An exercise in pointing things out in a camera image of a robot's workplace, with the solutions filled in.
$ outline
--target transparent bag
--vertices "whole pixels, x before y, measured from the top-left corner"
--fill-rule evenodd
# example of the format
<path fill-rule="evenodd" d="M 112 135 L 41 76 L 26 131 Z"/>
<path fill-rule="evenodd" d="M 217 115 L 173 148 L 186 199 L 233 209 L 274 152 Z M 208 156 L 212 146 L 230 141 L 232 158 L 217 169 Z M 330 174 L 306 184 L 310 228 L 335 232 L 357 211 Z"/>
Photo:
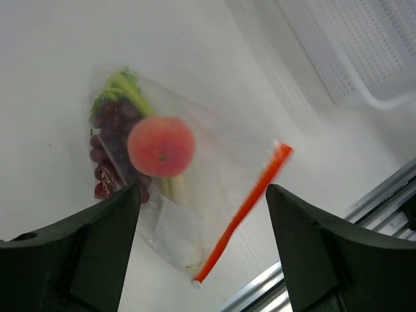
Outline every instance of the transparent bag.
<path fill-rule="evenodd" d="M 96 198 L 136 183 L 137 231 L 202 282 L 292 149 L 127 69 L 97 68 L 92 92 Z"/>

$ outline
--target white table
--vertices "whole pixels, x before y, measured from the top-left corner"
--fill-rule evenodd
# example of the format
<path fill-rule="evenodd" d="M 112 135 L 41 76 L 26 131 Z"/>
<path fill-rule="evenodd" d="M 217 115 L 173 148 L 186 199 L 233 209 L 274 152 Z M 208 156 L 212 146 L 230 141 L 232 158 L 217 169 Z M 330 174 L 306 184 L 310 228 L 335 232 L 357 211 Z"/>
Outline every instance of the white table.
<path fill-rule="evenodd" d="M 94 64 L 128 64 L 292 145 L 278 183 L 335 214 L 416 155 L 410 107 L 344 110 L 323 94 L 320 114 L 299 124 L 288 105 L 309 104 L 285 66 L 274 64 L 282 81 L 275 92 L 220 0 L 2 1 L 0 28 L 2 239 L 94 203 L 86 144 Z M 213 311 L 276 260 L 264 200 L 201 290 L 137 237 L 120 311 Z"/>

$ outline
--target silver metal frame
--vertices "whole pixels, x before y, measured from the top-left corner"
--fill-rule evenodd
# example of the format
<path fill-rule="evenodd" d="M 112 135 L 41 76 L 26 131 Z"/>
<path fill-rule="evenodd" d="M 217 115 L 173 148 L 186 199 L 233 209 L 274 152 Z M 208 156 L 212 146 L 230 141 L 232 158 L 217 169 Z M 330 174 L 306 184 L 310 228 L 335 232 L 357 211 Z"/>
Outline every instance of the silver metal frame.
<path fill-rule="evenodd" d="M 416 159 L 347 209 L 345 220 L 383 233 L 386 225 L 400 214 L 398 210 L 400 206 L 414 194 L 416 194 Z M 407 229 L 406 223 L 391 236 L 408 240 L 416 239 L 415 232 Z M 253 305 L 271 289 L 276 290 L 273 298 L 250 308 L 250 311 L 292 311 L 280 261 L 235 293 L 218 311 L 240 312 Z"/>

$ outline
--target clear plastic bag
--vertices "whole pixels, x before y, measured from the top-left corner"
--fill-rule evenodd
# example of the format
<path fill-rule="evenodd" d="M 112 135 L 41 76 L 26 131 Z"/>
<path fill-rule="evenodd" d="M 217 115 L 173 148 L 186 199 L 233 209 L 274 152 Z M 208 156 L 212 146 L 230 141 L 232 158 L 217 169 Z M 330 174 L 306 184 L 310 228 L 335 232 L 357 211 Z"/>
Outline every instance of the clear plastic bag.
<path fill-rule="evenodd" d="M 98 68 L 94 84 L 96 197 L 137 183 L 137 231 L 202 282 L 292 149 L 129 70 Z"/>

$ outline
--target white surface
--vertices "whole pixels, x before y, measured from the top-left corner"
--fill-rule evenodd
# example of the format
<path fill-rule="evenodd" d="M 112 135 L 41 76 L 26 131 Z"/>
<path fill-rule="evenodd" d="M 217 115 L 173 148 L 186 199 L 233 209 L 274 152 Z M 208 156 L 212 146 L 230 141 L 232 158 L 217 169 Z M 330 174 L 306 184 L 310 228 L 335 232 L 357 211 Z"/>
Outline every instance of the white surface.
<path fill-rule="evenodd" d="M 0 28 L 2 239 L 94 203 L 86 145 L 93 64 L 129 64 L 292 145 L 279 183 L 333 213 L 416 156 L 414 108 L 340 109 L 324 92 L 309 105 L 279 59 L 271 85 L 219 0 L 2 1 Z M 321 90 L 302 50 L 293 55 Z M 291 110 L 316 105 L 307 127 Z M 253 123 L 253 115 L 264 122 Z M 200 290 L 137 237 L 120 311 L 212 311 L 277 258 L 264 201 Z"/>
<path fill-rule="evenodd" d="M 340 106 L 416 100 L 414 0 L 279 0 Z"/>

